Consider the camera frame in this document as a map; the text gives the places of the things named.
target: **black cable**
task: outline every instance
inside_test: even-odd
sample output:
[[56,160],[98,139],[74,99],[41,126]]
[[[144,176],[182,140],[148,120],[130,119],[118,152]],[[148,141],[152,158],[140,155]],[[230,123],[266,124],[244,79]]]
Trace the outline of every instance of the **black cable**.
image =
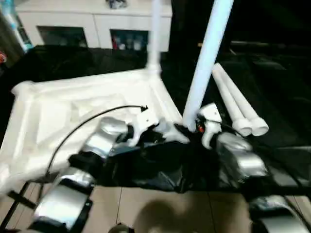
[[242,138],[245,138],[242,134],[240,134],[236,129],[234,129],[233,127],[231,127],[230,125],[227,125],[225,123],[222,123],[220,121],[216,121],[216,120],[209,120],[209,119],[206,119],[207,121],[209,122],[214,122],[214,123],[219,123],[221,126],[225,127],[225,128],[228,128],[230,129],[231,131],[237,133],[239,136],[241,136]]
[[[144,111],[147,107],[144,106],[139,106],[139,105],[123,105],[123,106],[119,106],[119,107],[115,107],[115,108],[111,108],[105,111],[102,111],[98,114],[95,114],[94,116],[86,119],[85,121],[83,121],[82,123],[80,123],[77,127],[75,127],[69,134],[67,134],[67,136],[61,141],[61,143],[57,146],[57,148],[54,150],[51,160],[49,162],[49,165],[47,167],[47,171],[44,175],[44,180],[46,180],[48,178],[48,176],[50,175],[50,169],[52,167],[53,161],[55,159],[56,154],[58,153],[58,151],[60,150],[60,148],[64,145],[64,143],[68,140],[68,138],[73,135],[79,128],[81,128],[83,125],[85,125],[86,123],[88,123],[89,121],[112,111],[121,109],[121,108],[140,108],[142,111]],[[37,197],[37,202],[39,203],[39,201],[41,200],[42,197],[42,193],[43,193],[43,186],[44,186],[44,181],[41,183],[40,185],[40,189],[39,189],[39,193],[38,193],[38,197]]]

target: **white cabinet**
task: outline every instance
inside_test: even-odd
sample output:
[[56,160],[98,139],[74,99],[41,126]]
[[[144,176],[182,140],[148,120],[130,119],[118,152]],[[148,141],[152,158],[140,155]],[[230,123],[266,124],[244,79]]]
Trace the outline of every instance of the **white cabinet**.
[[[22,0],[16,11],[33,45],[137,49],[147,46],[151,2],[128,0],[128,7],[110,9],[105,0]],[[162,0],[161,51],[169,48],[171,19],[171,1]]]
[[99,47],[93,15],[19,12],[18,16],[33,45]]
[[[151,29],[151,17],[149,16],[110,16],[110,15],[95,15],[95,22],[98,30],[98,36],[101,48],[113,48],[113,31],[128,31],[128,37],[135,31],[146,31]],[[170,41],[171,18],[161,18],[160,31],[160,50],[168,51]],[[143,43],[146,45],[147,38],[143,38]]]

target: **white pole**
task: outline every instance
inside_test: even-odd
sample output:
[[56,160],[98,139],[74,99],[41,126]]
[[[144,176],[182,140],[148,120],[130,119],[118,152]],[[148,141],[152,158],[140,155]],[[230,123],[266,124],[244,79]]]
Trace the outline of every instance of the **white pole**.
[[159,73],[160,67],[160,21],[161,0],[152,0],[151,31],[148,36],[147,69],[152,73]]
[[183,114],[183,124],[190,131],[195,130],[195,118],[206,92],[233,2],[234,0],[214,0]]
[[227,86],[243,115],[250,121],[252,125],[252,134],[254,136],[261,136],[268,132],[269,126],[267,123],[264,121],[264,119],[258,116],[256,111],[253,109],[238,87],[234,84],[224,68],[219,63],[217,63],[215,64],[214,69],[221,74],[222,82],[224,82],[224,84]]
[[220,95],[225,103],[230,118],[232,120],[232,127],[238,131],[242,136],[248,136],[252,133],[250,122],[243,116],[236,102],[234,101],[230,91],[222,80],[222,74],[217,70],[213,69],[212,74],[215,83],[218,87]]

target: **shelf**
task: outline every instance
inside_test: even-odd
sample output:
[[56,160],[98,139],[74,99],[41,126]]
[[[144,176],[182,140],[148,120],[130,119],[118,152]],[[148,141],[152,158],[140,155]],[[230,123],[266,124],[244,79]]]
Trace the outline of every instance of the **shelf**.
[[[151,15],[151,0],[128,0],[128,6],[122,9],[110,9],[105,0],[16,0],[15,4],[17,12],[58,12],[122,16]],[[163,17],[172,17],[170,0],[162,0],[161,15]]]

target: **floor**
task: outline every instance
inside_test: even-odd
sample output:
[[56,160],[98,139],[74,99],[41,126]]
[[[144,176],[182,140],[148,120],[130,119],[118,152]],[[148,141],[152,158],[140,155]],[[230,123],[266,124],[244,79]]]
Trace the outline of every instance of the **floor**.
[[[22,183],[16,187],[19,191]],[[32,183],[25,197],[36,200],[39,185]],[[107,233],[116,223],[133,227],[137,233],[248,233],[250,220],[241,195],[187,192],[165,193],[139,188],[96,187],[84,233]],[[307,220],[311,205],[304,198],[290,197]],[[9,197],[0,204],[0,221],[12,204]],[[26,229],[32,210],[19,205],[8,228]]]

